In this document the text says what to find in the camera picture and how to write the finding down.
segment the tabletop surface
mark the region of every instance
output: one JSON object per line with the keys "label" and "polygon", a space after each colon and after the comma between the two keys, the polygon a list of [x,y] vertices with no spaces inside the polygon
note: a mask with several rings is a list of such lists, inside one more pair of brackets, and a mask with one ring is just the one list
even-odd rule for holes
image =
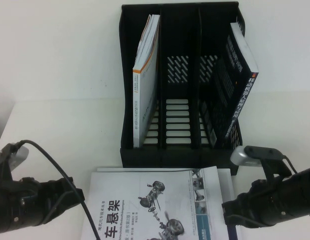
{"label": "tabletop surface", "polygon": [[[254,95],[249,99],[240,116],[244,145],[250,143],[278,148],[290,156],[298,171],[309,168],[310,156],[307,153],[310,150],[304,151],[309,147],[305,145],[309,139],[306,138],[304,142],[298,140],[296,150],[292,150],[291,145],[281,145],[290,136],[289,134],[295,133],[294,129],[290,129],[288,136],[281,136],[281,139],[278,139],[279,134],[282,134],[287,126],[293,125],[294,121],[298,120],[296,116],[268,118],[277,111],[273,99],[263,95]],[[263,112],[255,110],[255,106],[261,102],[266,107]],[[123,115],[123,98],[20,102],[15,105],[9,118],[0,140],[0,149],[7,143],[23,139],[37,142],[51,154],[69,176],[74,178],[76,187],[83,189],[87,196],[91,172],[97,167],[122,166],[119,149]],[[300,112],[300,115],[306,115],[306,112]],[[310,124],[306,126],[307,131],[303,128],[299,131],[309,132]],[[256,134],[259,136],[259,141],[256,140]],[[39,182],[46,182],[62,177],[35,148],[29,145],[27,147],[30,149],[29,157],[13,171],[15,180],[34,177]],[[252,181],[264,178],[259,168],[241,167],[238,175],[233,178],[235,194],[247,192]],[[84,218],[84,212],[79,205],[46,225],[0,234],[0,240],[79,240]],[[242,238],[244,240],[307,239],[310,238],[310,218],[302,217],[269,228],[242,228]]]}

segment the black file organizer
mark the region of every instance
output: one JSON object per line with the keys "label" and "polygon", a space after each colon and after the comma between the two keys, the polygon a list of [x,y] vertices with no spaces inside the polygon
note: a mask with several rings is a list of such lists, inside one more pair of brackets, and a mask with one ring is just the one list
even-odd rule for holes
{"label": "black file organizer", "polygon": [[[149,14],[161,15],[159,26],[159,73],[157,114],[149,131],[156,143],[133,148],[132,69],[140,36]],[[225,46],[230,23],[245,24],[237,2],[123,5],[119,24],[121,57],[125,85],[125,117],[121,138],[121,157],[125,168],[230,168],[232,150],[242,145],[238,122],[230,138],[218,149],[207,139],[208,82],[219,50]],[[167,107],[183,105],[189,116],[177,116]],[[189,125],[189,143],[170,144],[167,135],[173,122]]]}

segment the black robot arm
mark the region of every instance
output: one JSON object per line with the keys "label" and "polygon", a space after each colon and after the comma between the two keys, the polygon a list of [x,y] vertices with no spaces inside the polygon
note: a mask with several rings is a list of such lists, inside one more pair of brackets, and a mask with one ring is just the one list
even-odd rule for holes
{"label": "black robot arm", "polygon": [[85,200],[81,189],[74,192],[69,184],[73,179],[68,176],[49,182],[32,177],[13,180],[11,171],[28,156],[24,143],[36,145],[26,140],[8,144],[0,151],[0,233],[46,224]]}
{"label": "black robot arm", "polygon": [[310,168],[291,175],[283,159],[296,173],[289,159],[276,149],[240,146],[234,151],[234,164],[263,167],[266,179],[254,181],[249,192],[222,204],[227,225],[270,227],[310,215]]}

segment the book cover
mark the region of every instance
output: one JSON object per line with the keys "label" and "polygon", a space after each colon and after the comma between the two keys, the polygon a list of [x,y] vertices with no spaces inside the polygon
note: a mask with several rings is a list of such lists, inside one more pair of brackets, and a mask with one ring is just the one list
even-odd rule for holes
{"label": "book cover", "polygon": [[[229,240],[216,167],[98,171],[87,206],[101,239]],[[81,239],[93,239],[87,219]]]}
{"label": "book cover", "polygon": [[238,23],[230,24],[227,41],[214,66],[208,105],[209,140],[213,147],[221,147],[245,104],[257,78],[258,67],[242,35]]}
{"label": "book cover", "polygon": [[159,15],[148,18],[133,68],[133,146],[142,146],[156,108]]}

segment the black cable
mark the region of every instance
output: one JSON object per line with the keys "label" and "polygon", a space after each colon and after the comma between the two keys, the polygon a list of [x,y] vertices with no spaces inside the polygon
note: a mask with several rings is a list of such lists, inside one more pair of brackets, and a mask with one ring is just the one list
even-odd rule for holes
{"label": "black cable", "polygon": [[251,224],[254,224],[254,225],[256,225],[256,226],[259,226],[260,228],[264,228],[264,227],[268,227],[268,226],[271,227],[271,225],[263,224],[263,223],[261,223],[261,222],[258,222],[258,221],[249,219],[249,218],[247,218],[247,217],[245,217],[245,216],[242,216],[242,215],[232,214],[231,217],[237,217],[237,218],[242,219],[242,220],[244,220],[244,221],[247,221],[247,222],[249,222],[249,223],[251,223]]}
{"label": "black cable", "polygon": [[284,156],[284,159],[287,160],[287,162],[288,162],[290,168],[291,168],[291,169],[293,170],[293,172],[296,174],[297,171],[296,171],[296,169],[294,168],[293,164],[291,164],[291,161],[288,159],[288,157],[287,157],[287,156]]}
{"label": "black cable", "polygon": [[37,143],[31,140],[22,140],[18,143],[16,143],[17,149],[20,149],[22,145],[24,144],[31,144],[34,146],[36,149],[38,149],[54,166],[55,168],[61,173],[61,175],[65,178],[71,189],[74,191],[76,197],[78,198],[79,202],[83,206],[83,209],[87,215],[87,218],[89,220],[89,223],[91,225],[91,228],[93,229],[93,232],[95,234],[96,240],[100,240],[99,234],[97,232],[97,229],[95,227],[94,221],[90,215],[90,212],[87,208],[87,205],[85,204],[85,201],[80,197],[79,193],[77,192],[77,189],[75,185],[72,183],[72,181],[69,179],[68,175],[65,173],[65,171],[58,165],[58,163],[42,148],[40,147]]}
{"label": "black cable", "polygon": [[284,159],[287,160],[287,162],[288,162],[290,168],[293,170],[293,172],[294,172],[295,174],[297,174],[296,169],[294,168],[293,164],[291,164],[291,161],[288,159],[288,157],[287,157],[287,156],[284,156]]}

